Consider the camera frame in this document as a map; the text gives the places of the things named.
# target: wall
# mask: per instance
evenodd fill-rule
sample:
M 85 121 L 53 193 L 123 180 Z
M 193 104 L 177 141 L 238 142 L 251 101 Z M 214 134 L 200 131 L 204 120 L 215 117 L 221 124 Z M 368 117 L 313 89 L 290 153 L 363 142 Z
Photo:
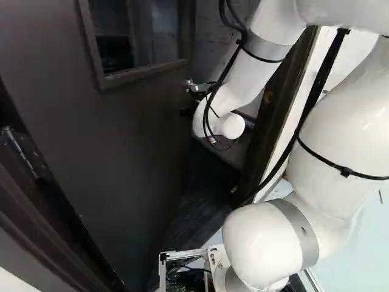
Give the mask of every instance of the wall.
M 247 22 L 259 0 L 232 0 L 231 3 L 240 18 Z M 221 22 L 217 1 L 197 0 L 196 5 L 194 80 L 201 83 L 214 81 L 209 78 L 234 40 L 234 31 Z
M 143 291 L 182 193 L 188 72 L 100 91 L 77 3 L 0 1 L 0 77 L 103 255 Z

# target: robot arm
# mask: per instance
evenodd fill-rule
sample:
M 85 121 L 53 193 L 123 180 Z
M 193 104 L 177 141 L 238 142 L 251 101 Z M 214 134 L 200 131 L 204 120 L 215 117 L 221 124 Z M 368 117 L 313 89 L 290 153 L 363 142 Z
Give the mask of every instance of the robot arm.
M 356 27 L 389 35 L 388 13 L 389 3 L 385 0 L 262 0 L 254 13 L 244 47 L 263 60 L 281 61 L 307 25 Z M 253 101 L 280 63 L 260 61 L 241 50 L 212 102 L 220 118 L 212 111 L 208 114 L 215 134 L 229 139 L 241 136 L 244 121 L 231 111 Z M 209 135 L 202 127 L 205 103 L 204 99 L 194 114 L 193 131 L 198 137 Z
M 263 0 L 251 25 L 258 37 L 256 54 L 272 57 L 265 56 L 267 42 L 291 47 L 306 24 L 389 35 L 388 13 L 389 2 L 383 0 Z M 243 51 L 235 64 L 212 103 L 220 117 L 255 98 L 278 66 L 262 64 Z M 389 38 L 380 36 L 369 56 L 312 110 L 301 140 L 338 165 L 371 176 L 388 175 L 388 89 Z M 202 110 L 204 105 L 193 121 L 198 136 L 204 136 L 202 127 L 197 127 Z M 217 117 L 210 117 L 210 122 L 216 130 L 222 126 Z M 341 175 L 300 144 L 291 153 L 287 173 L 295 192 L 282 200 L 237 209 L 222 230 L 236 278 L 250 291 L 279 289 L 291 274 L 344 246 L 355 217 L 383 183 Z M 226 287 L 227 291 L 238 292 L 233 287 L 237 286 Z

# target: white wall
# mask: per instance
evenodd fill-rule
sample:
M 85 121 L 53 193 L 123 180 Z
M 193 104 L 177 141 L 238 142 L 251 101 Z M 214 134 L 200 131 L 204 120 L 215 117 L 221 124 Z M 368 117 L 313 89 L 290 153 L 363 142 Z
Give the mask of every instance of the white wall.
M 280 134 L 269 165 L 265 171 L 264 177 L 269 175 L 270 171 L 273 169 L 274 165 L 277 163 L 282 152 L 292 138 L 298 124 L 298 120 L 300 119 L 301 113 L 305 106 L 306 99 L 308 98 L 309 91 L 311 90 L 311 86 L 314 82 L 315 76 L 317 75 L 317 72 L 335 35 L 335 28 L 321 28 L 314 51 L 311 56 L 311 60 L 308 63 L 305 76 L 303 77 L 303 81 L 300 85 L 300 89 L 298 90 L 295 102 L 286 119 L 283 131 Z M 377 41 L 377 38 L 378 36 L 374 33 L 361 32 L 357 30 L 351 31 L 351 33 L 345 37 L 324 90 L 331 90 L 336 84 L 341 82 L 371 52 L 375 42 Z M 266 194 L 266 192 L 268 192 L 269 188 L 283 174 L 286 165 L 287 163 L 285 162 L 283 167 L 278 171 L 277 175 L 267 185 L 267 187 L 265 187 L 256 195 L 254 202 L 259 201 Z
M 33 286 L 23 282 L 18 277 L 0 267 L 0 291 L 9 292 L 39 292 Z

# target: floor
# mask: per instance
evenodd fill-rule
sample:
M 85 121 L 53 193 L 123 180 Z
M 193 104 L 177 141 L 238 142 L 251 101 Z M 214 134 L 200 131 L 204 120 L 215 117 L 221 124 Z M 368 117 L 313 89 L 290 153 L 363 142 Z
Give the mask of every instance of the floor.
M 170 223 L 163 251 L 196 249 L 212 237 L 232 211 L 231 189 L 237 184 L 239 171 L 193 140 L 190 151 L 187 191 Z M 158 286 L 157 262 L 148 291 Z

